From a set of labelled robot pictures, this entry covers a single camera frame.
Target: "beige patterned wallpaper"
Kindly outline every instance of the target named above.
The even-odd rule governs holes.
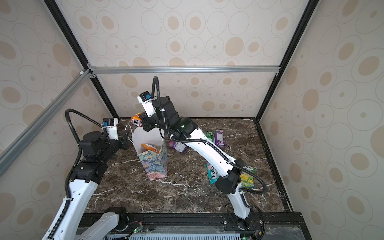
[[[94,66],[279,65],[307,0],[57,0]]]
[[[154,74],[98,74],[121,117],[144,111],[137,96]],[[160,93],[183,117],[255,117],[274,73],[158,74]]]
[[[384,236],[384,1],[320,3],[261,125],[314,240]]]
[[[63,198],[64,180],[77,156],[77,144],[64,112],[73,108],[101,122],[108,110],[90,80],[80,86],[29,146],[0,177],[0,239],[41,239]],[[80,137],[101,128],[71,114]]]
[[[0,153],[82,69],[44,6],[0,1]]]

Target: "black metal rail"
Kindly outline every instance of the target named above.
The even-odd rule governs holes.
[[[90,227],[102,216],[102,213],[84,214],[78,228],[77,234],[83,232],[86,228]],[[213,227],[223,231],[234,231],[235,233],[242,234],[242,237],[253,236],[256,231],[261,230],[259,224],[254,224],[249,230],[241,230],[232,219],[236,220],[234,213],[139,213],[130,214],[129,223],[134,221],[142,221],[144,227],[148,227],[148,231],[154,230],[156,227]],[[305,225],[304,218],[298,212],[276,212],[276,213],[263,213],[266,223],[266,228],[269,225],[280,226],[298,226],[301,228],[304,237],[307,240],[312,240],[308,228]],[[259,213],[255,213],[253,220],[260,221]],[[128,225],[128,228],[123,232],[115,230],[111,234],[129,234],[136,227],[138,223]]]

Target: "transparent plastic sheet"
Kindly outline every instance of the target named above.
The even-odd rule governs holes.
[[[305,240],[300,227],[281,225],[267,225],[263,240]]]

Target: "snack wrapper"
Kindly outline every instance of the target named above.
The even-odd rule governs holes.
[[[168,144],[171,148],[175,149],[176,151],[183,153],[186,151],[187,146],[182,142],[175,142],[171,140]]]
[[[204,135],[218,147],[227,146],[227,144],[224,142],[224,130],[212,130],[205,132]]]
[[[209,182],[211,184],[214,184],[217,181],[217,179],[220,177],[220,175],[217,173],[215,168],[209,163],[207,163],[207,171],[208,171]]]
[[[154,146],[154,145],[152,145],[152,144],[149,144],[149,143],[142,143],[141,144],[145,149],[147,149],[147,150],[151,150],[152,152],[155,152],[155,153],[159,153],[160,152],[160,150],[156,147],[156,146]]]
[[[139,114],[140,113],[136,113],[133,117],[131,117],[131,121],[132,121],[133,125],[138,126],[138,127],[142,127],[141,119],[139,118]]]
[[[256,171],[255,167],[244,166],[244,168],[246,170],[251,171],[252,173],[255,173],[255,171]],[[241,178],[241,185],[242,185],[242,187],[249,187],[249,188],[254,188],[255,187],[255,185],[253,184],[253,177],[251,175],[242,172],[240,174],[240,178]]]

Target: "black cable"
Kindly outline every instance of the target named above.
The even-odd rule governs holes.
[[[162,137],[162,139],[164,139],[164,140],[170,140],[170,139],[167,139],[167,138],[165,138],[165,137],[163,136],[163,133],[161,132],[161,128],[159,128],[159,132],[160,132],[160,136]]]
[[[258,206],[251,206],[250,208],[256,208],[257,211],[260,213],[260,217],[261,217],[261,219],[263,221],[263,223],[262,223],[262,234],[260,235],[260,237],[256,238],[257,240],[260,240],[260,239],[263,238],[264,233],[265,233],[265,221],[264,221],[263,213],[262,213],[262,211],[260,210],[260,208]]]
[[[160,101],[160,84],[159,84],[159,78],[157,76],[154,76],[153,77],[153,81],[152,81],[152,97],[154,95],[154,92],[155,92],[155,86],[156,86],[156,90],[157,90],[157,101],[159,103],[159,110],[160,110],[160,113],[161,113],[161,119],[163,120],[163,123],[164,123],[164,128],[165,128],[165,131],[166,131],[166,134],[168,136],[171,136],[171,132],[169,130],[169,126],[167,124],[167,121],[166,121],[166,118],[165,118],[165,113],[164,113],[164,109],[163,109],[163,106],[161,104],[161,101]],[[265,184],[265,182],[260,178],[258,177],[256,174],[252,173],[251,171],[249,170],[246,170],[244,168],[241,168],[239,166],[237,166],[235,163],[231,162],[227,156],[216,146],[214,145],[213,143],[209,142],[209,141],[206,141],[206,140],[203,140],[203,139],[186,139],[186,140],[179,140],[179,139],[176,139],[174,136],[172,136],[170,138],[171,140],[174,140],[175,142],[182,142],[182,143],[186,143],[186,142],[202,142],[204,144],[208,144],[211,148],[213,148],[228,164],[232,165],[234,168],[240,170],[240,171],[243,171],[249,175],[251,175],[252,177],[254,177],[258,182],[260,182],[260,184],[263,186],[263,190],[261,191],[257,191],[257,190],[250,190],[250,189],[246,189],[246,188],[240,188],[240,190],[243,190],[245,192],[250,192],[250,193],[253,193],[253,194],[258,194],[258,195],[261,195],[261,194],[264,194],[267,192],[267,186]]]
[[[96,122],[95,120],[91,119],[90,117],[88,117],[88,116],[82,114],[82,113],[79,112],[79,111],[76,111],[76,110],[74,110],[74,109],[70,109],[70,108],[68,108],[67,110],[65,110],[65,119],[66,119],[66,121],[67,121],[67,123],[68,123],[68,126],[69,126],[69,128],[70,128],[70,130],[71,130],[71,132],[72,132],[72,134],[73,134],[74,139],[76,140],[76,143],[77,143],[77,145],[78,145],[78,147],[79,147],[79,151],[78,151],[78,153],[77,153],[76,160],[75,160],[75,162],[73,163],[73,166],[72,166],[70,172],[68,173],[67,178],[65,179],[65,182],[64,182],[65,194],[66,194],[66,197],[67,197],[68,199],[65,201],[65,205],[64,205],[63,211],[61,212],[61,214],[60,214],[59,218],[57,219],[55,225],[54,225],[53,228],[51,229],[51,231],[50,231],[50,233],[49,233],[49,235],[48,235],[48,239],[52,239],[52,238],[53,238],[53,236],[55,235],[55,233],[56,233],[56,231],[57,231],[57,228],[60,226],[60,223],[62,222],[62,220],[63,220],[65,214],[66,214],[67,211],[68,211],[68,208],[69,208],[70,203],[71,203],[71,198],[72,198],[72,197],[71,197],[71,189],[70,189],[70,178],[71,178],[71,175],[72,175],[72,173],[73,173],[73,170],[75,169],[75,167],[76,167],[77,164],[79,163],[80,158],[81,158],[81,153],[83,152],[83,150],[81,149],[81,147],[80,147],[80,145],[79,145],[80,138],[79,138],[79,136],[77,135],[76,130],[74,129],[73,124],[72,124],[72,121],[71,121],[70,112],[72,112],[72,113],[76,113],[77,115],[79,115],[79,116],[81,116],[81,117],[83,117],[83,118],[85,118],[85,119],[91,121],[92,123],[98,125],[99,127],[102,127],[101,124],[99,124],[99,123]]]

